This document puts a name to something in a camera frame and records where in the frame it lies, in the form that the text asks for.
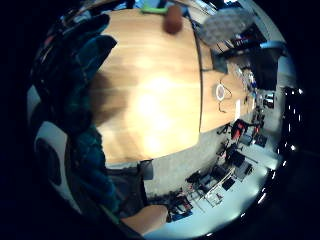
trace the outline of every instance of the red object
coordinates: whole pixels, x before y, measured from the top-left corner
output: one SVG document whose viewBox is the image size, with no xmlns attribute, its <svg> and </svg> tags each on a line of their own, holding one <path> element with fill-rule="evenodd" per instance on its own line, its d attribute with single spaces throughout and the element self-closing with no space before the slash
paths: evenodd
<svg viewBox="0 0 320 240">
<path fill-rule="evenodd" d="M 180 7 L 172 5 L 164 17 L 163 28 L 167 33 L 176 34 L 182 29 L 182 13 Z"/>
</svg>

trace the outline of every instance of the office chair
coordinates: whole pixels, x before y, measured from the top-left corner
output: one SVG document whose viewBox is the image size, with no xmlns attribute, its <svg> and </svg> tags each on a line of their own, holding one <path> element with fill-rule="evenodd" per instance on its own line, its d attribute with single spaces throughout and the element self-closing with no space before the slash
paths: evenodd
<svg viewBox="0 0 320 240">
<path fill-rule="evenodd" d="M 231 48 L 216 58 L 237 64 L 240 69 L 250 69 L 258 89 L 276 90 L 278 60 L 288 56 L 286 45 L 279 41 L 250 43 Z"/>
</svg>

